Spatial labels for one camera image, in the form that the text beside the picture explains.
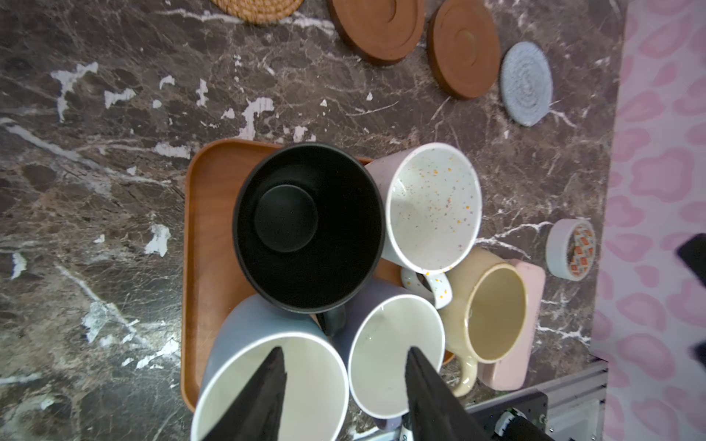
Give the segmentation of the brown wooden coaster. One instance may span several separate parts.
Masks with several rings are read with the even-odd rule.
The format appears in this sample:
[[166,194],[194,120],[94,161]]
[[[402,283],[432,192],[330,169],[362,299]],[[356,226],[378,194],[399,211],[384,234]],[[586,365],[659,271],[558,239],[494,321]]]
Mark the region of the brown wooden coaster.
[[424,30],[423,0],[328,0],[327,6],[345,44],[372,64],[402,61]]
[[458,99],[485,95],[498,78],[501,48],[484,3],[448,0],[428,29],[428,58],[439,86]]

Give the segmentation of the brown wooden coaster right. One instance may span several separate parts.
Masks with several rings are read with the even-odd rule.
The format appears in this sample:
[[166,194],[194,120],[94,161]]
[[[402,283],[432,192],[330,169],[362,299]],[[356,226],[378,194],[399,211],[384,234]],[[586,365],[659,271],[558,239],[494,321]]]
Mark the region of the brown wooden coaster right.
[[439,86],[458,99],[485,95],[498,78],[501,48],[484,3],[448,0],[428,29],[428,58]]

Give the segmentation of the white speckled mug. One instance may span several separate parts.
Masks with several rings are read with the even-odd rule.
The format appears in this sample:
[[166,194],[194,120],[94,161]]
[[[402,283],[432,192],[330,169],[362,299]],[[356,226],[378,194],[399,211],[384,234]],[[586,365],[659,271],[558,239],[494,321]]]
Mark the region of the white speckled mug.
[[453,300],[446,273],[470,253],[480,230],[482,191],[469,159],[427,143],[365,165],[384,203],[382,257],[401,268],[405,288],[438,310]]

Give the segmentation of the white tape roll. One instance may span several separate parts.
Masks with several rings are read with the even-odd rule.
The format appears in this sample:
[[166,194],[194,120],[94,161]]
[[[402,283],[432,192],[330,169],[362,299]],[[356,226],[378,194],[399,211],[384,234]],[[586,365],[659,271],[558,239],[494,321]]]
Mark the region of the white tape roll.
[[550,273],[560,279],[581,281],[590,272],[597,255],[597,238],[587,220],[562,219],[551,229],[545,257]]

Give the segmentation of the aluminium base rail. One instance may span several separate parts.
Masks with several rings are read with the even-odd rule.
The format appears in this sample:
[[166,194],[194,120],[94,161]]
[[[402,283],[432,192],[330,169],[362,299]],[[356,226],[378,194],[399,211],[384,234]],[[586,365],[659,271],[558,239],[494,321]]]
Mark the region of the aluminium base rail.
[[608,362],[595,358],[579,373],[467,404],[465,411],[489,434],[500,412],[514,407],[554,440],[601,440],[608,377]]

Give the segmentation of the blue mug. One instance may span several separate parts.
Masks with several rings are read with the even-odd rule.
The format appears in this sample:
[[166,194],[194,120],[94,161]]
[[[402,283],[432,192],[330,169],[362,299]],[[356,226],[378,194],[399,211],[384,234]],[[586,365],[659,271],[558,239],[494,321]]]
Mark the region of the blue mug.
[[241,301],[215,339],[190,429],[202,440],[275,347],[287,374],[280,440],[334,440],[349,407],[342,359],[314,320],[286,312],[260,295]]

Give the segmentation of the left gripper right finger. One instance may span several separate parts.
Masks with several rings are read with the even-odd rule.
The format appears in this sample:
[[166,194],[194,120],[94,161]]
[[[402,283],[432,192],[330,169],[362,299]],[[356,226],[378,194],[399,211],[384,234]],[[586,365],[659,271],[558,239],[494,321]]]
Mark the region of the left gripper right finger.
[[487,440],[418,347],[406,356],[409,421],[415,440]]

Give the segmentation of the pink case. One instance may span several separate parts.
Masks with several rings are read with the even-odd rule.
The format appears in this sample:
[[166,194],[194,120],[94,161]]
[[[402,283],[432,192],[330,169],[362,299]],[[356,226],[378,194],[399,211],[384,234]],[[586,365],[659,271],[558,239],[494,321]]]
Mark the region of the pink case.
[[539,266],[518,259],[509,259],[509,264],[524,282],[527,309],[520,337],[509,354],[495,364],[479,365],[478,380],[495,391],[516,391],[525,383],[546,281],[545,271]]

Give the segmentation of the tan rattan coaster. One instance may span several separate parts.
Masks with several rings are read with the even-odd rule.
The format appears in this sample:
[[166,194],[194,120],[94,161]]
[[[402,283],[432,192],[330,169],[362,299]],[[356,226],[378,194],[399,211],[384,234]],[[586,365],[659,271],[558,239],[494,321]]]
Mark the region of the tan rattan coaster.
[[219,9],[248,23],[271,24],[288,18],[303,0],[211,0]]

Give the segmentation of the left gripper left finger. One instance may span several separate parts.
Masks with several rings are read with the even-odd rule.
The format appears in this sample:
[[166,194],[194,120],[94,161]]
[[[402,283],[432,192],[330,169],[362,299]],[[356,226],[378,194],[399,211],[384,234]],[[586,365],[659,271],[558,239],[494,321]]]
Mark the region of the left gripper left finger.
[[287,373],[274,347],[203,440],[277,440]]

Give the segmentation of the lilac mug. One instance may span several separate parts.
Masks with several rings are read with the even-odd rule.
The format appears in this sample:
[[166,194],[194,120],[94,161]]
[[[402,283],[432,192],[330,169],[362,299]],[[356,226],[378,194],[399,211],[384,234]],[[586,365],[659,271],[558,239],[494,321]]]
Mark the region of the lilac mug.
[[345,326],[331,343],[347,368],[350,394],[380,429],[393,430],[409,412],[408,350],[419,348],[435,370],[441,369],[441,317],[428,300],[380,279],[371,279],[344,310]]

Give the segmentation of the black cup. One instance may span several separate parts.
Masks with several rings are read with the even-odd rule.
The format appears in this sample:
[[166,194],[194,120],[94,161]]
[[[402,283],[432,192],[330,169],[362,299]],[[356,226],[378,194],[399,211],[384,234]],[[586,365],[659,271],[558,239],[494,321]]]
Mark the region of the black cup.
[[314,314],[327,336],[371,279],[385,240],[384,203],[368,170],[323,143],[277,150],[246,179],[233,245],[246,279],[289,312]]

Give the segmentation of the cream yellow mug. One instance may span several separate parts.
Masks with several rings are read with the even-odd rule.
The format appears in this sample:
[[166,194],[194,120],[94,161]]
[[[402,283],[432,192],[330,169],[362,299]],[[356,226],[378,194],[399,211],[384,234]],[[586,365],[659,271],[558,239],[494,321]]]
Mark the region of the cream yellow mug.
[[474,387],[480,364],[502,360],[518,342],[526,321],[527,292],[520,274],[504,259],[476,247],[447,273],[450,304],[439,310],[447,351],[460,362],[452,393]]

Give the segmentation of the grey woven coaster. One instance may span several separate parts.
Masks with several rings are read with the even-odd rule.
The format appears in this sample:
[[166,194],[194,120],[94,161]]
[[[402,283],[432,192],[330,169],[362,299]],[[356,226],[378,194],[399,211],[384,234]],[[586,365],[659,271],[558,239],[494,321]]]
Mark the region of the grey woven coaster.
[[533,42],[518,42],[503,59],[500,94],[516,123],[531,127],[548,113],[553,98],[553,76],[548,59]]

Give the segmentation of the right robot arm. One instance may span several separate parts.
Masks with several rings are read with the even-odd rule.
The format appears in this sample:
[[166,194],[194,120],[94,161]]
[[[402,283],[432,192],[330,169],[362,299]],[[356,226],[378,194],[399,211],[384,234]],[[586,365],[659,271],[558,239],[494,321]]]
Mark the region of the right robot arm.
[[678,259],[705,286],[706,283],[706,237],[705,233],[695,234],[675,251]]

